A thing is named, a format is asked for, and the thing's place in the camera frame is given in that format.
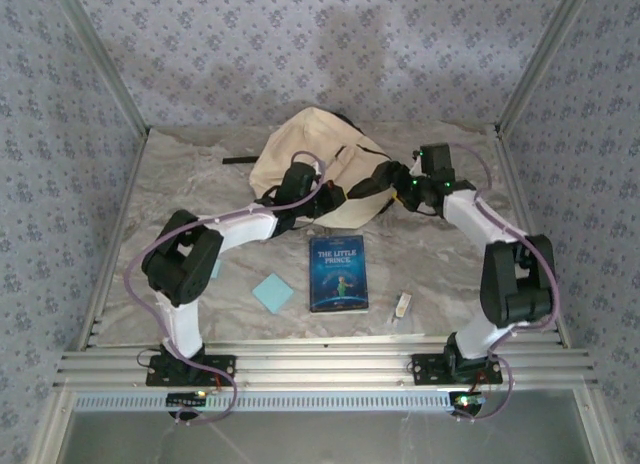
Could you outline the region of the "small circuit board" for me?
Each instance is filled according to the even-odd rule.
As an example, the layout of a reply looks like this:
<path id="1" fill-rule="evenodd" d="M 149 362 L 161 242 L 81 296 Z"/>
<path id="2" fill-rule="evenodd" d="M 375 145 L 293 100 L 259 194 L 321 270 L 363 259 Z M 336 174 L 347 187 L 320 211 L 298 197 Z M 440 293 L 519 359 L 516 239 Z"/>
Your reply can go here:
<path id="1" fill-rule="evenodd" d="M 194 392 L 172 392 L 165 398 L 167 408 L 198 408 L 207 403 L 207 393 L 204 391 Z"/>
<path id="2" fill-rule="evenodd" d="M 450 403 L 455 412 L 462 412 L 472 416 L 477 415 L 486 398 L 480 392 L 461 392 L 455 391 L 449 393 Z"/>

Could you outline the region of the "blue Little Prince book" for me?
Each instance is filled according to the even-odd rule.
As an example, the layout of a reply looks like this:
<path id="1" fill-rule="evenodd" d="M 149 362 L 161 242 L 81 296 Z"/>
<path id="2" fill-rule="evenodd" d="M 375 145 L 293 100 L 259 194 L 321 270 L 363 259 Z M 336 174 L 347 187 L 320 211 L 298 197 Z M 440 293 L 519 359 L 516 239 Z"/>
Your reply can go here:
<path id="1" fill-rule="evenodd" d="M 364 238 L 313 237 L 309 242 L 309 311 L 312 314 L 369 310 Z"/>

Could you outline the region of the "grey metal panel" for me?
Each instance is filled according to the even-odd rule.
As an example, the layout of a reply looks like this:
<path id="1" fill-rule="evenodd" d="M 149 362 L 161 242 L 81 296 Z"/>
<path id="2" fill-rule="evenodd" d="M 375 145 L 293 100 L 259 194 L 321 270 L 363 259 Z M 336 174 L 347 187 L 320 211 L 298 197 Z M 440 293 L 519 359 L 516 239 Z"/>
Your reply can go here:
<path id="1" fill-rule="evenodd" d="M 595 464 L 566 421 L 458 422 L 418 413 L 237 413 L 180 426 L 165 413 L 79 412 L 56 464 Z"/>

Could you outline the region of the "cream canvas backpack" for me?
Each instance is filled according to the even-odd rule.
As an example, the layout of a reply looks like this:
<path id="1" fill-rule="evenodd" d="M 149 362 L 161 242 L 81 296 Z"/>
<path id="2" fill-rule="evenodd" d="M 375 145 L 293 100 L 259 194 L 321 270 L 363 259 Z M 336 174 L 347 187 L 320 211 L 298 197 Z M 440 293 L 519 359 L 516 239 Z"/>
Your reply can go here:
<path id="1" fill-rule="evenodd" d="M 308 107 L 274 131 L 249 174 L 249 185 L 260 198 L 278 186 L 296 151 L 310 152 L 326 165 L 325 178 L 340 186 L 346 201 L 336 210 L 313 221 L 326 228 L 357 229 L 392 203 L 385 199 L 349 199 L 349 190 L 376 167 L 390 160 L 389 155 L 344 116 Z"/>

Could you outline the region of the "aluminium frame post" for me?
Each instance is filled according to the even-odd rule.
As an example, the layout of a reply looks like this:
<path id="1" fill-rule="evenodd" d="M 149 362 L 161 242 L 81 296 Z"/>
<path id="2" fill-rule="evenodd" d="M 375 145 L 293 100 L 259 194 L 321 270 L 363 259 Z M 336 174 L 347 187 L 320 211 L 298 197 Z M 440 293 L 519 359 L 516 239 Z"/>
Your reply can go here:
<path id="1" fill-rule="evenodd" d="M 508 136 L 514 129 L 586 1 L 559 0 L 521 79 L 496 123 L 496 133 L 499 137 Z"/>
<path id="2" fill-rule="evenodd" d="M 148 126 L 81 1 L 57 1 L 70 26 L 79 38 L 84 51 L 89 56 L 125 119 L 137 134 L 146 136 L 148 134 Z"/>

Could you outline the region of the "aluminium side rail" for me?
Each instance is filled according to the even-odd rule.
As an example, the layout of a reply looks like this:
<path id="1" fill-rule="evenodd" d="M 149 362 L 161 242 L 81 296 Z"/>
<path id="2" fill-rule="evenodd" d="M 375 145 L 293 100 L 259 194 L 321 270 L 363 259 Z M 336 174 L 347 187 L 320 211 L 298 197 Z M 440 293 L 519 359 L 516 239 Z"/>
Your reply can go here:
<path id="1" fill-rule="evenodd" d="M 96 286 L 91 294 L 81 331 L 76 340 L 76 343 L 73 346 L 74 351 L 85 351 L 87 349 L 96 319 L 99 318 L 103 313 L 106 298 L 108 296 L 113 274 L 117 264 L 133 187 L 137 179 L 137 174 L 147 142 L 148 133 L 144 134 L 139 141 L 139 145 L 133 160 L 132 169 L 129 174 L 129 178 L 120 203 L 119 213 L 113 226 L 111 237 L 106 249 L 106 257 L 98 274 Z"/>
<path id="2" fill-rule="evenodd" d="M 530 234 L 539 234 L 539 228 L 534 223 L 533 215 L 529 209 L 523 185 L 519 179 L 515 161 L 511 155 L 509 147 L 505 144 L 501 128 L 498 124 L 490 124 L 488 129 L 491 137 L 493 138 L 499 168 L 501 170 L 505 186 L 508 190 L 517 222 L 522 229 L 528 231 Z M 558 334 L 558 342 L 564 348 L 571 348 L 571 338 L 569 337 L 566 324 L 564 323 L 561 315 L 562 307 L 558 284 L 555 284 L 553 296 L 554 303 L 556 304 L 555 314 L 553 321 L 545 327 L 545 331 L 555 331 Z"/>

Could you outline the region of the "aluminium front rail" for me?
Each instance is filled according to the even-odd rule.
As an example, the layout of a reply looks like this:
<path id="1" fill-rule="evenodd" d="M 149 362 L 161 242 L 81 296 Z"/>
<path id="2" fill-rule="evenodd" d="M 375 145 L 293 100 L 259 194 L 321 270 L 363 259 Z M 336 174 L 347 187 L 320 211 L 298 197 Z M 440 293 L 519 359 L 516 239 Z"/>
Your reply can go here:
<path id="1" fill-rule="evenodd" d="M 215 342 L 210 354 L 236 357 L 243 390 L 400 390 L 409 388 L 414 354 L 436 353 L 442 337 L 360 336 Z M 521 333 L 498 349 L 511 366 L 515 387 L 567 389 L 598 380 L 584 349 L 569 348 L 556 332 Z M 138 347 L 91 347 L 64 353 L 54 384 L 73 390 L 140 389 L 147 353 Z"/>

